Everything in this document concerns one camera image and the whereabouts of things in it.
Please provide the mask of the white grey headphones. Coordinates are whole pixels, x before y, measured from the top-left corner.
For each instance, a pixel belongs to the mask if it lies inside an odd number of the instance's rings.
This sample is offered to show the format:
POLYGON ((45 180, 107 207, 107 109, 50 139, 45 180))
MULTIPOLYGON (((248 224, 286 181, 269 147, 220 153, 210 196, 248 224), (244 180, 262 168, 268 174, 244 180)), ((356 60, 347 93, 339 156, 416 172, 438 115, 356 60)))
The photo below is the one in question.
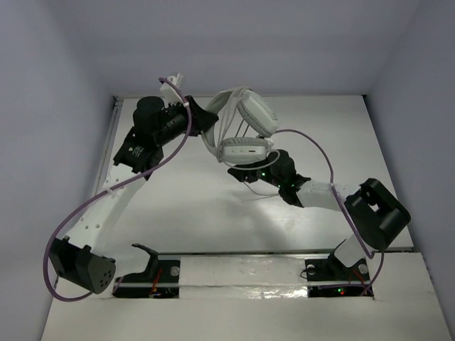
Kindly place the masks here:
POLYGON ((205 110, 218 115, 218 123, 202 135, 205 147, 219 163, 248 165, 264 161, 274 151, 270 138, 279 120, 268 103, 249 87, 219 92, 205 110))

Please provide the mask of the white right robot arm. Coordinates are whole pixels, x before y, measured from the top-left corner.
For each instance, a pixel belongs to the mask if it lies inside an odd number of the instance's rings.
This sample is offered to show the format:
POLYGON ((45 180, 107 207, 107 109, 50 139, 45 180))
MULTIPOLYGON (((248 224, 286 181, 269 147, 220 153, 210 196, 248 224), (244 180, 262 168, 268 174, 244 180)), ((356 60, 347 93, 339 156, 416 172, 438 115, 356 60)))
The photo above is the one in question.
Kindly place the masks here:
POLYGON ((304 177, 284 150, 263 161, 230 167, 228 173, 242 183, 262 180, 273 185, 288 205, 341 212, 353 235, 330 255, 328 270, 337 279, 351 274, 364 256, 386 251, 411 220, 404 205, 379 180, 341 185, 304 177))

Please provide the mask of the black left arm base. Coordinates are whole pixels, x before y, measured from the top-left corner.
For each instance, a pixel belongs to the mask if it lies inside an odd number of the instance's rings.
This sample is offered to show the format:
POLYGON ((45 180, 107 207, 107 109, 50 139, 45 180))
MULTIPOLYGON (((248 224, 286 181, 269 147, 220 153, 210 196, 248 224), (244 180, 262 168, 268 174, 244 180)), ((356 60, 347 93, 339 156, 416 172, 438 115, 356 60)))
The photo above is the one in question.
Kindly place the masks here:
POLYGON ((160 259, 159 253, 141 244, 134 248, 145 251, 148 262, 139 273, 119 277, 112 290, 115 298, 179 298, 180 259, 160 259))

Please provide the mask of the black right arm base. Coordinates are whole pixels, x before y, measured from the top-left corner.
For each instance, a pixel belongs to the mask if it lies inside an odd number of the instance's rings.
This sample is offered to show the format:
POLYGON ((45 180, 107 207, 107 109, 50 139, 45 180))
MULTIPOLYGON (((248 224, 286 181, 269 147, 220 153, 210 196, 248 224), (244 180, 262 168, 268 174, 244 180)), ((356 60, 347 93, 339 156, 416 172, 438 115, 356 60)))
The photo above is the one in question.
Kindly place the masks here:
POLYGON ((374 297, 365 256, 356 256, 354 264, 346 266, 332 251, 327 257, 307 259, 299 276, 308 283, 310 298, 374 297))

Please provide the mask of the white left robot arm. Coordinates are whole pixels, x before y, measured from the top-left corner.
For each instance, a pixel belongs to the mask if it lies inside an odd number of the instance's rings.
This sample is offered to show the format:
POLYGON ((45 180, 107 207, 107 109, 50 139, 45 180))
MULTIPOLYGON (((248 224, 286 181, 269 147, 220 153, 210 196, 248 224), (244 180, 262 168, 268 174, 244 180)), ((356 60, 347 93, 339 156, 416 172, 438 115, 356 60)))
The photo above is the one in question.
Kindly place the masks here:
POLYGON ((150 96, 140 99, 133 113, 133 126, 113 158, 102 190, 81 204, 71 217, 80 219, 62 239, 50 238, 43 260, 59 278, 99 295, 115 291, 130 274, 142 280, 155 278, 158 254, 142 244, 133 244, 131 253, 114 255, 106 250, 113 229, 130 200, 151 174, 166 165, 164 146, 178 137, 200 136, 219 120, 220 108, 202 108, 193 97, 183 101, 150 96))

